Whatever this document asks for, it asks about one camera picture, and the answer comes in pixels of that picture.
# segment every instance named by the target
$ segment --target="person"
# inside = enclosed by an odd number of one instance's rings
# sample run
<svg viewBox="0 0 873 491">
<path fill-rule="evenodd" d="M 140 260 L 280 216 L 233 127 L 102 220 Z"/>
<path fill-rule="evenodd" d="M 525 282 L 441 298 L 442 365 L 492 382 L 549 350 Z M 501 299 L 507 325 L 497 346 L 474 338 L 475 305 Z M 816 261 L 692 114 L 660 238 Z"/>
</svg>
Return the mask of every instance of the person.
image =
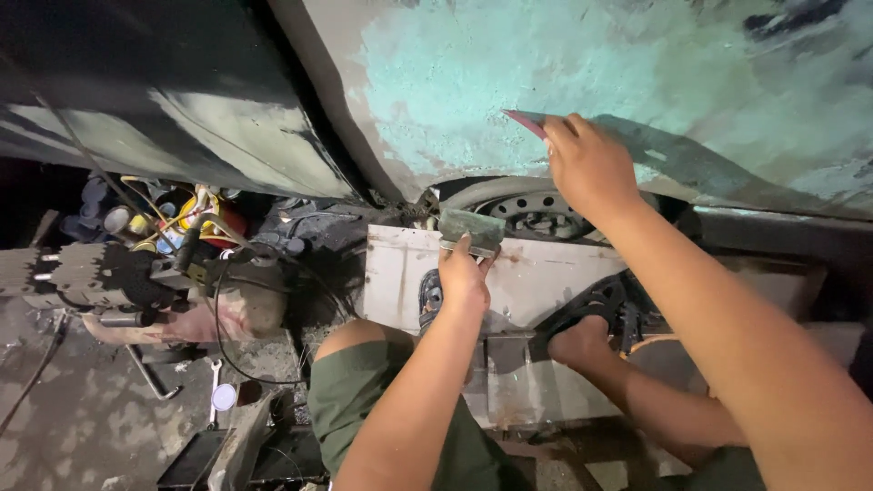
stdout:
<svg viewBox="0 0 873 491">
<path fill-rule="evenodd" d="M 627 150 L 602 128 L 570 114 L 544 129 L 558 191 L 622 255 L 718 399 L 677 391 L 614 353 L 604 291 L 553 333 L 552 359 L 688 463 L 681 488 L 873 486 L 873 406 L 846 371 L 650 208 Z M 530 489 L 460 397 L 493 264 L 467 247 L 469 238 L 440 252 L 442 304 L 420 340 L 357 320 L 321 344 L 309 406 L 334 490 Z"/>
</svg>

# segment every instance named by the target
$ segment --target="green shorts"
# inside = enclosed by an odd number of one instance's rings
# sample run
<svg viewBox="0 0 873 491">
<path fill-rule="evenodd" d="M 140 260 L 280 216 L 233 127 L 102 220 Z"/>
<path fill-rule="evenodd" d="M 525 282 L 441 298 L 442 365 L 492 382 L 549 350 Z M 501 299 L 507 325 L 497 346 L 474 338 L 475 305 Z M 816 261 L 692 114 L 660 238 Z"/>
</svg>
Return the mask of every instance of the green shorts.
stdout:
<svg viewBox="0 0 873 491">
<path fill-rule="evenodd" d="M 413 348 L 411 338 L 365 342 L 313 363 L 309 411 L 321 444 L 321 459 L 331 475 L 340 470 L 354 435 Z M 664 490 L 764 489 L 752 453 L 737 447 L 720 448 L 698 472 L 667 478 L 659 485 Z M 533 487 L 479 427 L 459 396 L 432 489 L 514 491 Z"/>
</svg>

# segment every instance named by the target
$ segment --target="knee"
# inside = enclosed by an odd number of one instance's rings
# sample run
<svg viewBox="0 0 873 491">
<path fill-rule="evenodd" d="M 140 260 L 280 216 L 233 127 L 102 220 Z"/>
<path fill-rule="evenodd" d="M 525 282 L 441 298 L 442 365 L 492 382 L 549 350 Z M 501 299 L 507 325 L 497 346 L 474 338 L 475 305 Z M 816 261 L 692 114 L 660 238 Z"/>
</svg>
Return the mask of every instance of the knee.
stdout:
<svg viewBox="0 0 873 491">
<path fill-rule="evenodd" d="M 327 335 L 316 351 L 313 361 L 318 361 L 341 349 L 351 348 L 365 342 L 384 341 L 386 339 L 385 329 L 391 328 L 366 319 L 354 319 L 346 322 Z"/>
</svg>

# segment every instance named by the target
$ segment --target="wrench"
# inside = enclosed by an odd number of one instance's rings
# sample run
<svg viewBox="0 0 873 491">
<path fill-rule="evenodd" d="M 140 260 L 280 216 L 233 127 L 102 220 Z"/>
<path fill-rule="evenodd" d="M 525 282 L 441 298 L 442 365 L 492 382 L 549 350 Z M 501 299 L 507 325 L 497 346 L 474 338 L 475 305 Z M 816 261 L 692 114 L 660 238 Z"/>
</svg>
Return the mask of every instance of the wrench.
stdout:
<svg viewBox="0 0 873 491">
<path fill-rule="evenodd" d="M 212 394 L 215 393 L 218 388 L 218 371 L 221 369 L 223 362 L 221 358 L 218 358 L 216 361 L 212 362 L 212 392 L 210 392 L 210 423 L 206 425 L 207 430 L 217 430 L 218 429 L 218 414 L 216 412 L 216 407 L 212 404 Z"/>
<path fill-rule="evenodd" d="M 142 360 L 140 359 L 140 355 L 136 352 L 136 349 L 134 349 L 134 345 L 133 344 L 125 344 L 125 346 L 127 347 L 127 351 L 130 353 L 130 356 L 132 356 L 134 358 L 134 363 L 136 363 L 137 368 L 139 368 L 140 371 L 142 372 L 142 376 L 146 378 L 146 382 L 148 382 L 148 386 L 152 388 L 152 391 L 155 392 L 155 395 L 160 400 L 166 401 L 166 400 L 172 398 L 174 395 L 178 394 L 179 391 L 182 390 L 182 387 L 180 385 L 180 386 L 177 386 L 172 391 L 167 392 L 166 394 L 162 394 L 161 389 L 158 388 L 157 382 L 152 378 L 152 374 L 149 373 L 148 370 L 146 370 L 146 366 L 142 364 Z"/>
</svg>

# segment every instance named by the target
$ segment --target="sandal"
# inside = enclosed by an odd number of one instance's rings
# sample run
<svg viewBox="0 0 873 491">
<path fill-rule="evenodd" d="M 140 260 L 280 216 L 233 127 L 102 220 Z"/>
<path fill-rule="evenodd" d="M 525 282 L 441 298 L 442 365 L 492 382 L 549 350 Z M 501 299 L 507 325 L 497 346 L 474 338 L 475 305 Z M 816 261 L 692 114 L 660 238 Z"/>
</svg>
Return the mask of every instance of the sandal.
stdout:
<svg viewBox="0 0 873 491">
<path fill-rule="evenodd" d="M 439 281 L 439 270 L 431 269 L 422 277 L 422 282 L 418 284 L 418 311 L 421 314 L 418 316 L 418 331 L 419 336 L 423 336 L 428 330 L 430 324 L 437 318 L 440 307 L 443 306 L 443 285 Z"/>
<path fill-rule="evenodd" d="M 637 290 L 635 281 L 627 269 L 602 278 L 549 315 L 535 330 L 542 333 L 548 344 L 553 337 L 572 328 L 584 317 L 599 315 L 606 320 L 608 334 L 619 335 L 622 338 L 621 350 L 629 352 L 631 346 L 642 340 L 640 309 L 635 299 L 630 298 L 637 296 L 633 294 Z"/>
</svg>

